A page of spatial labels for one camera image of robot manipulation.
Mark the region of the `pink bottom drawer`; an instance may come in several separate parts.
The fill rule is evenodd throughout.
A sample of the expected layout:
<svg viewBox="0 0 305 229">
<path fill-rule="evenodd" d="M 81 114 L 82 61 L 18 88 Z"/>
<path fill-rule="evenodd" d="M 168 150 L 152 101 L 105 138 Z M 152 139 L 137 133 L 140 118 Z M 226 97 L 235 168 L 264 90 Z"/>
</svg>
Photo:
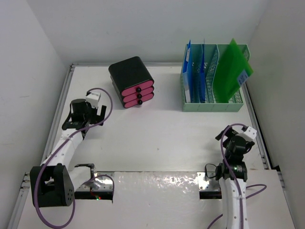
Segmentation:
<svg viewBox="0 0 305 229">
<path fill-rule="evenodd" d="M 154 97 L 154 93 L 150 93 L 150 94 L 142 96 L 141 99 L 136 98 L 136 99 L 131 100 L 129 102 L 123 103 L 122 105 L 123 105 L 124 108 L 130 108 L 130 107 L 133 107 L 133 106 L 136 106 L 136 105 L 142 105 L 144 102 L 146 102 L 148 100 L 151 100 L 153 97 Z"/>
</svg>

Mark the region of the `pink top drawer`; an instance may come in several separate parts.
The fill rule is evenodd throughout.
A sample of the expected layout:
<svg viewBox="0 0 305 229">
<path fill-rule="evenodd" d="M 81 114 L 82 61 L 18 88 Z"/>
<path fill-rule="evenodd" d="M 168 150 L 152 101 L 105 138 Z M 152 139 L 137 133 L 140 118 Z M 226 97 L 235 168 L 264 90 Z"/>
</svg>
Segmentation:
<svg viewBox="0 0 305 229">
<path fill-rule="evenodd" d="M 142 90 L 153 86 L 153 84 L 154 84 L 154 80 L 145 81 L 143 83 L 131 86 L 131 87 L 127 88 L 127 89 L 124 89 L 121 92 L 121 95 L 122 96 L 128 96 L 128 95 L 133 94 L 133 93 L 139 93 Z"/>
</svg>

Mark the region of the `dark blue clipboard folder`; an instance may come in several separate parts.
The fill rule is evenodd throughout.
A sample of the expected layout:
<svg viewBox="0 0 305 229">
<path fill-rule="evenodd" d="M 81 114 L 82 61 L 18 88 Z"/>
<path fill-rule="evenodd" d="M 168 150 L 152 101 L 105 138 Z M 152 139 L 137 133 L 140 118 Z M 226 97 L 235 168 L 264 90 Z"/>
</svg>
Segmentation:
<svg viewBox="0 0 305 229">
<path fill-rule="evenodd" d="M 200 87 L 199 87 L 199 98 L 201 103 L 205 103 L 205 66 L 204 66 L 204 42 L 202 44 L 202 62 L 200 67 Z"/>
</svg>

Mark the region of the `green clip file folder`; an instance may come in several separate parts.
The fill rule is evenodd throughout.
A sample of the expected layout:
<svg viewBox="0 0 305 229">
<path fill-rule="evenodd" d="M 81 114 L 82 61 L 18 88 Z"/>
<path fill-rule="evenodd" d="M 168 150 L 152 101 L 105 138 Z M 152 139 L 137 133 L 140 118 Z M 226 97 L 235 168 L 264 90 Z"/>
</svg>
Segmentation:
<svg viewBox="0 0 305 229">
<path fill-rule="evenodd" d="M 216 67 L 212 84 L 216 102 L 228 103 L 253 73 L 248 59 L 236 40 L 232 39 Z"/>
</svg>

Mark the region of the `light blue book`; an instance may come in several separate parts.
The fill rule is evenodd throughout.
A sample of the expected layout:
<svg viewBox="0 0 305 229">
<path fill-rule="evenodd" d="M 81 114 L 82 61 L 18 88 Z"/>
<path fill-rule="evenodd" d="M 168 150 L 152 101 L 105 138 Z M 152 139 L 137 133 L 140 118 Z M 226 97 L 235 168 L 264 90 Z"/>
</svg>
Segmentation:
<svg viewBox="0 0 305 229">
<path fill-rule="evenodd" d="M 193 60 L 191 51 L 191 41 L 189 41 L 186 45 L 182 74 L 185 100 L 187 103 L 191 103 L 193 98 Z"/>
</svg>

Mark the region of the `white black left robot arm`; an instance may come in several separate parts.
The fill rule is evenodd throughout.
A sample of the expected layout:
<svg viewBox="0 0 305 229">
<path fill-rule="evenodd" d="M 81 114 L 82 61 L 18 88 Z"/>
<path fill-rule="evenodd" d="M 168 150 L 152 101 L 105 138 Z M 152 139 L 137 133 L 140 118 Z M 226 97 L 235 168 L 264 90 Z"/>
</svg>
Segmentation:
<svg viewBox="0 0 305 229">
<path fill-rule="evenodd" d="M 75 199 L 75 189 L 91 178 L 93 164 L 78 164 L 72 171 L 68 171 L 68 167 L 88 127 L 101 125 L 105 118 L 106 106 L 99 109 L 99 100 L 98 95 L 88 95 L 71 101 L 57 145 L 40 166 L 34 166 L 30 171 L 34 206 L 70 206 Z"/>
</svg>

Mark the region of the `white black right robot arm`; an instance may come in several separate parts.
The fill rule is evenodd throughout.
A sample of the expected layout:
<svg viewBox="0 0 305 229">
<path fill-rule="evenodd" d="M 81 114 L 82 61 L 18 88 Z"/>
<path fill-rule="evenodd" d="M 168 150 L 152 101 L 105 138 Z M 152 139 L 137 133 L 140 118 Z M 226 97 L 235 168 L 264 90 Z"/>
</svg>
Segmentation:
<svg viewBox="0 0 305 229">
<path fill-rule="evenodd" d="M 254 146 L 257 131 L 244 124 L 228 125 L 215 139 L 220 141 L 223 160 L 216 166 L 225 229 L 248 229 L 246 209 L 247 168 L 244 155 Z"/>
</svg>

